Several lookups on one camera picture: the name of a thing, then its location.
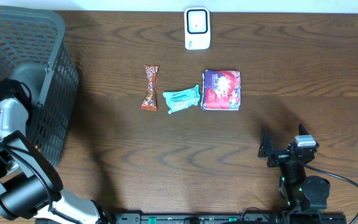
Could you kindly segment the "purple pink snack packet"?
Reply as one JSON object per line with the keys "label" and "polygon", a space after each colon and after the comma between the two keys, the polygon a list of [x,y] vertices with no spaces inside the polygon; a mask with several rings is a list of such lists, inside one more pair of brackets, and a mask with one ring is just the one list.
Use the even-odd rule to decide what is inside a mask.
{"label": "purple pink snack packet", "polygon": [[241,106],[241,73],[233,70],[205,70],[201,109],[237,111]]}

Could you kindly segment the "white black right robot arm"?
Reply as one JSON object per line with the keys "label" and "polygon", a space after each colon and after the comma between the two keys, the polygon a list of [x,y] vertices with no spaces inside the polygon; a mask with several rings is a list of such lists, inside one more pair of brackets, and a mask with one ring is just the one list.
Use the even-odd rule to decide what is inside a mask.
{"label": "white black right robot arm", "polygon": [[267,167],[280,169],[280,193],[296,213],[325,210],[329,181],[317,175],[307,176],[305,172],[305,165],[314,159],[319,144],[303,125],[298,130],[299,134],[286,149],[274,149],[267,130],[263,129],[258,157],[267,159]]}

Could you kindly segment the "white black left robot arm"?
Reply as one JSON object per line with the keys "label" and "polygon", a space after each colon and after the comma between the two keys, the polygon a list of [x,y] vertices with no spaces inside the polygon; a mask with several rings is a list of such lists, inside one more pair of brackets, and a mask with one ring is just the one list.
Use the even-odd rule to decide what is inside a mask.
{"label": "white black left robot arm", "polygon": [[0,81],[0,216],[36,223],[270,223],[255,207],[241,215],[108,213],[93,200],[63,188],[55,168],[26,138],[32,92],[22,82]]}

